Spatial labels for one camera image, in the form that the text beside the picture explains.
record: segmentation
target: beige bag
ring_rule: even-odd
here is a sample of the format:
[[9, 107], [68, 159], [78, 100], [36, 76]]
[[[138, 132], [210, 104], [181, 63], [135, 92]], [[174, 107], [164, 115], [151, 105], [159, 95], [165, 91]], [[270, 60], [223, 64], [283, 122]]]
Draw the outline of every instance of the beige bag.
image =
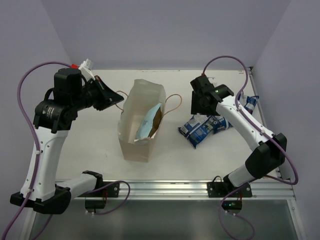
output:
[[[166, 101], [171, 96], [179, 96], [181, 102], [176, 108], [163, 114], [165, 112]], [[163, 117], [167, 113], [177, 109], [182, 103], [182, 97], [179, 94], [171, 96], [166, 98], [165, 88], [160, 84], [155, 84], [144, 79], [134, 80], [134, 85], [129, 95], [127, 95], [123, 109], [118, 107], [122, 110], [118, 123], [118, 138], [125, 160], [148, 161]], [[141, 121], [146, 113], [158, 103], [162, 103], [160, 106], [161, 114], [156, 114], [154, 118], [152, 136], [135, 140]]]

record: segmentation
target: bag handle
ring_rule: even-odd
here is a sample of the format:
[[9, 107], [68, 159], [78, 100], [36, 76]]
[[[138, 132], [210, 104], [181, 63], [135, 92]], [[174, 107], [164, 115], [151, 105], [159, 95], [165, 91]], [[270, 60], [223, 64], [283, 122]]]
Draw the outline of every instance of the bag handle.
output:
[[173, 108], [173, 109], [171, 109], [171, 110], [167, 111], [165, 114], [163, 114], [162, 118], [163, 118], [166, 114], [168, 114], [168, 113], [170, 113], [170, 112], [172, 112], [172, 111], [176, 110], [176, 109], [177, 109], [178, 107], [180, 107], [180, 105], [182, 104], [182, 96], [181, 96], [180, 94], [177, 94], [177, 93], [175, 93], [175, 94], [172, 94], [172, 95], [168, 96], [168, 97], [166, 98], [165, 102], [167, 102], [167, 101], [168, 101], [168, 99], [169, 99], [169, 98], [171, 98], [172, 96], [178, 96], [178, 97], [180, 98], [180, 103], [179, 103], [179, 105], [178, 105], [178, 106], [176, 106], [175, 108]]
[[[128, 98], [129, 96], [128, 96], [128, 94], [126, 94], [124, 91], [116, 91], [115, 93], [122, 93], [122, 94], [124, 94], [124, 95], [126, 95], [126, 98]], [[124, 110], [121, 108], [121, 107], [119, 107], [117, 104], [115, 104], [115, 106], [118, 108], [118, 109], [120, 109], [122, 112], [124, 112]]]

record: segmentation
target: blue and white package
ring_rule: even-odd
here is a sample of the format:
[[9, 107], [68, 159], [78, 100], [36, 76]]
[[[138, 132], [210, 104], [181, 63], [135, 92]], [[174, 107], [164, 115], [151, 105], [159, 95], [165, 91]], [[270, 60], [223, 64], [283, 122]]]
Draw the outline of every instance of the blue and white package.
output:
[[140, 123], [140, 127], [135, 134], [135, 139], [144, 139], [151, 137], [149, 136], [151, 130], [154, 127], [154, 119], [156, 117], [157, 112], [159, 111], [162, 103], [159, 102], [157, 105], [152, 107], [144, 116], [143, 120]]
[[[259, 96], [246, 96], [243, 93], [238, 100], [241, 105], [252, 114]], [[211, 132], [217, 134], [231, 128], [232, 125], [223, 116], [193, 115], [178, 131], [196, 148]]]

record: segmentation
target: white table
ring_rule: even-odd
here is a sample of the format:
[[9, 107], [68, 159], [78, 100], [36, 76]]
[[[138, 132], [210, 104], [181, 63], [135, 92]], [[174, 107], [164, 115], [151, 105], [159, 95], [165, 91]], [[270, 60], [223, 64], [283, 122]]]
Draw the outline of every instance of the white table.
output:
[[[127, 93], [134, 79], [162, 84], [167, 96], [180, 94], [183, 102], [164, 117], [147, 163], [124, 160], [117, 135], [118, 108], [80, 111], [63, 146], [57, 180], [77, 177], [85, 170], [99, 172], [106, 180], [212, 180], [217, 175], [229, 174], [250, 155], [247, 143], [234, 128], [209, 135], [197, 149], [178, 132], [177, 127], [192, 116], [190, 81], [201, 74], [200, 70], [95, 70], [94, 74], [112, 90]], [[213, 83], [226, 84], [234, 93], [245, 81], [244, 72], [237, 70], [208, 70], [206, 75]], [[244, 93], [254, 95], [250, 81]], [[178, 103], [179, 98], [172, 97], [166, 110]], [[261, 122], [257, 107], [253, 116]]]

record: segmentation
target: white connector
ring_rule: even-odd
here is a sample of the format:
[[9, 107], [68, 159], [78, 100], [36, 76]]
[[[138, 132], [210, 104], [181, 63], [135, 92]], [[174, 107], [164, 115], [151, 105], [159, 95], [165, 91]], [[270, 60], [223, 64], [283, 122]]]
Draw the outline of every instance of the white connector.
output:
[[81, 63], [81, 65], [78, 67], [78, 69], [81, 71], [82, 75], [85, 77], [87, 81], [89, 81], [90, 79], [95, 79], [95, 76], [91, 72], [93, 65], [94, 63], [87, 59], [83, 61], [83, 63]]

